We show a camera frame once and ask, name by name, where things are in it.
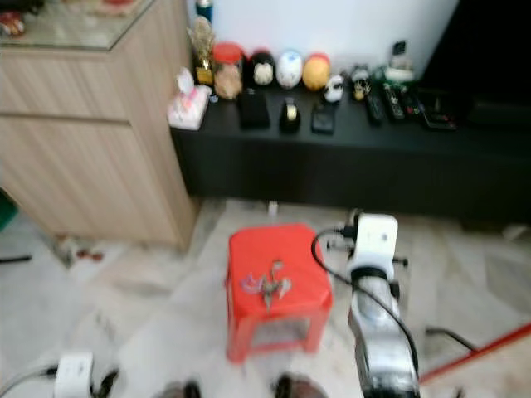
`white wall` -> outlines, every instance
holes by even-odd
[[[194,0],[187,0],[190,18]],[[259,46],[275,56],[287,48],[303,56],[323,51],[333,70],[354,62],[387,61],[395,41],[406,39],[418,70],[430,60],[457,0],[214,0],[218,40]]]

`remote control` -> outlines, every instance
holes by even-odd
[[[401,121],[406,118],[406,115],[402,111],[400,102],[398,101],[397,93],[387,83],[383,85],[383,95],[387,101],[387,110],[389,117],[394,121]]]
[[[367,116],[369,122],[375,125],[380,125],[383,122],[382,101],[374,92],[369,93],[365,97],[365,105],[367,105]]]
[[[400,91],[400,100],[408,118],[418,119],[420,117],[421,110],[418,106],[418,99],[411,91],[403,88]]]
[[[422,121],[427,129],[438,131],[456,131],[457,126],[453,119],[447,114],[429,112],[422,110]]]

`black cable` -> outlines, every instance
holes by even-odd
[[[19,257],[6,257],[0,259],[0,264],[7,263],[23,263],[26,261],[31,261],[32,257],[30,255],[21,255]]]
[[[57,374],[57,365],[54,365],[46,369],[40,369],[38,371],[30,371],[24,375],[14,377],[2,387],[2,389],[0,390],[0,398],[5,396],[10,390],[18,386],[19,384],[23,383],[24,381],[37,378],[37,377],[53,378],[56,376],[56,374]]]
[[[409,329],[407,328],[406,324],[390,309],[382,300],[380,300],[378,297],[376,297],[374,294],[369,292],[368,290],[362,288],[358,284],[354,284],[350,279],[345,278],[341,274],[338,274],[337,272],[333,271],[332,269],[328,268],[326,264],[319,258],[317,255],[317,244],[319,243],[319,239],[322,238],[325,235],[328,234],[340,234],[343,236],[349,236],[350,228],[347,226],[348,230],[347,233],[345,233],[345,229],[342,228],[329,228],[327,230],[323,230],[320,233],[318,233],[315,238],[312,240],[312,256],[314,257],[314,260],[317,262],[317,264],[320,265],[322,269],[324,269],[326,272],[334,276],[337,280],[343,282],[344,284],[347,284],[348,286],[351,286],[353,290],[356,290],[362,294],[365,294],[368,296],[372,301],[374,301],[376,304],[378,304],[382,309],[389,314],[389,316],[397,323],[398,327],[402,330],[404,333],[404,336],[406,337],[407,343],[409,344],[409,347],[412,352],[412,360],[413,360],[413,366],[415,367],[415,372],[418,374],[418,354],[417,354],[417,348],[415,346],[415,342],[413,341],[413,336]]]
[[[433,326],[428,326],[426,328],[426,335],[432,336],[434,334],[444,334],[448,336],[449,338],[452,338],[453,340],[457,341],[460,345],[468,348],[471,351],[478,351],[478,347],[476,347],[474,344],[466,340],[464,337],[460,336],[456,332],[452,332],[450,329],[446,328],[437,328]]]
[[[110,371],[101,381],[100,389],[98,391],[94,391],[93,386],[90,386],[90,394],[92,395],[92,398],[107,398],[118,375],[118,369]]]

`red plastic stool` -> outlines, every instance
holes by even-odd
[[[227,356],[231,361],[242,362],[251,353],[296,347],[317,351],[333,298],[328,277],[311,254],[314,237],[315,233],[304,224],[246,228],[231,237],[227,271]],[[289,278],[291,289],[282,298],[275,294],[267,312],[261,294],[249,293],[241,281],[249,275],[259,279],[265,274],[269,279],[271,266],[278,260],[283,266],[275,272],[275,278]],[[301,318],[309,320],[304,340],[251,345],[260,324]]]

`tiled floor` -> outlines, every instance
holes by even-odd
[[[319,230],[344,223],[346,209],[280,205],[276,218],[261,203],[207,201],[192,247],[107,245],[102,263],[67,270],[24,216],[0,233],[0,254],[31,252],[33,261],[0,266],[0,379],[57,358],[66,349],[95,353],[95,379],[114,364],[122,371],[113,397],[149,398],[166,383],[200,381],[206,398],[271,397],[283,371],[315,379],[331,398],[361,396],[347,326],[349,289],[334,284],[335,304],[319,353],[225,358],[228,237],[244,226],[303,221]],[[454,221],[398,216],[402,313],[417,340],[421,371],[464,353],[426,325],[448,327],[482,345],[531,319],[531,244],[500,234],[465,233]],[[329,252],[336,269],[346,255]],[[45,382],[12,397],[51,396]]]

